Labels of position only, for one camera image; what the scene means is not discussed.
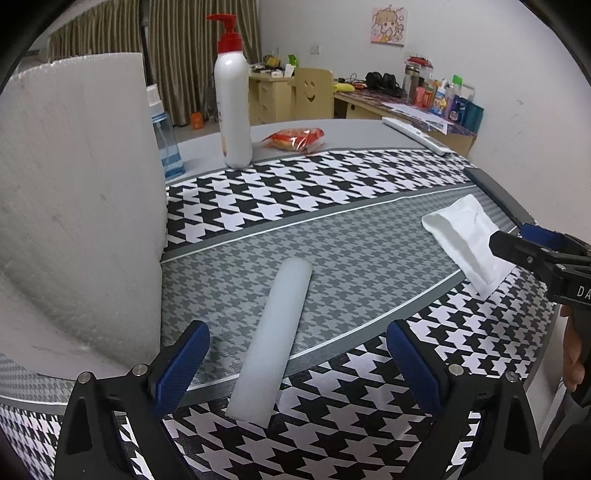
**brown curtain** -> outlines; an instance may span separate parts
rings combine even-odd
[[[174,125],[186,125],[191,113],[204,111],[223,33],[223,25],[206,16],[216,13],[236,14],[246,59],[260,61],[256,0],[150,0],[150,65]]]
[[[140,0],[108,0],[52,33],[50,61],[117,51],[142,52]]]

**white remote control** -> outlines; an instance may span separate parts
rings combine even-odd
[[[424,132],[421,132],[418,128],[413,127],[410,124],[406,124],[401,122],[396,118],[390,118],[387,116],[382,117],[382,122],[388,125],[389,127],[398,130],[400,133],[406,135],[407,137],[416,140],[424,147],[427,147],[433,153],[444,156],[446,153],[453,153],[449,147],[443,145],[441,142],[438,142],[433,137],[427,135]]]

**red bottle cap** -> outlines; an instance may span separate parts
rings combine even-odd
[[[226,30],[222,34],[222,38],[217,42],[218,53],[228,53],[230,51],[242,51],[242,39],[240,35],[234,32],[236,26],[236,15],[234,14],[215,14],[208,15],[208,20],[219,20],[223,22],[223,26]]]

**human hand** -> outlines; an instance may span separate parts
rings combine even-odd
[[[573,309],[568,305],[562,305],[560,315],[569,318],[564,332],[562,376],[564,386],[574,392],[585,376],[585,367],[580,361],[583,342],[577,330],[574,329]]]

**snack package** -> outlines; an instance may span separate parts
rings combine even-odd
[[[286,128],[268,136],[262,143],[280,150],[310,153],[325,141],[324,132],[320,128]]]

